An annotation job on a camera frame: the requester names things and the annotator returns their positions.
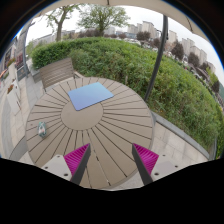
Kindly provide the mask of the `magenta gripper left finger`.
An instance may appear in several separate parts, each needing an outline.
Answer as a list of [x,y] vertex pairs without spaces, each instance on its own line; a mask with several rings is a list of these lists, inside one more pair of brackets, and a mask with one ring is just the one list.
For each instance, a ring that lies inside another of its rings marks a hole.
[[91,154],[90,144],[81,146],[65,156],[57,154],[42,169],[79,185]]

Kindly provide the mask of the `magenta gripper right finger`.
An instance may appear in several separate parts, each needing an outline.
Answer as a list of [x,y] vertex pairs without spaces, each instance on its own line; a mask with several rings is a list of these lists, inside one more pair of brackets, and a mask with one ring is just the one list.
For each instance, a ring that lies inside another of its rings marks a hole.
[[169,156],[132,144],[132,154],[144,185],[170,175],[181,169],[181,166]]

